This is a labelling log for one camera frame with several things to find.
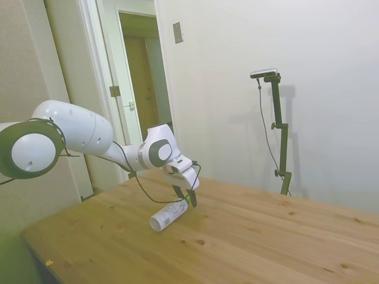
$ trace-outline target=brown door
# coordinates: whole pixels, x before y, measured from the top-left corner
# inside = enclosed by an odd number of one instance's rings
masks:
[[[144,38],[126,37],[125,46],[142,137],[145,139],[147,129],[159,124],[146,43]]]

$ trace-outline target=light switch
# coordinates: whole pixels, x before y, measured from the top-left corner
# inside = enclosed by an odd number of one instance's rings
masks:
[[[183,30],[182,30],[182,23],[177,22],[173,25],[174,27],[174,37],[175,37],[175,43],[182,43],[183,42]]]

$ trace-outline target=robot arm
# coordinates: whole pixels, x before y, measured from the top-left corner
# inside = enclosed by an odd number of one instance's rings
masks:
[[[113,142],[109,121],[79,106],[45,101],[32,117],[0,124],[0,174],[14,179],[41,176],[67,148],[117,163],[128,172],[162,168],[169,183],[187,190],[199,185],[192,160],[181,154],[166,124],[148,129],[143,143],[121,149]]]

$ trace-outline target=wood grain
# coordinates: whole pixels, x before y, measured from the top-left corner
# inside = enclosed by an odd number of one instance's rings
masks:
[[[175,199],[160,171],[140,178]],[[161,233],[135,180],[24,232],[62,283],[379,283],[379,216],[201,179],[198,206]]]

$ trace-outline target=spray can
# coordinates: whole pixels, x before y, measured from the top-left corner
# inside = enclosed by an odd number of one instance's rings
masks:
[[[187,209],[188,203],[185,199],[182,201],[170,203],[150,218],[150,226],[154,231],[161,232],[169,224],[174,222],[180,215],[182,215]]]

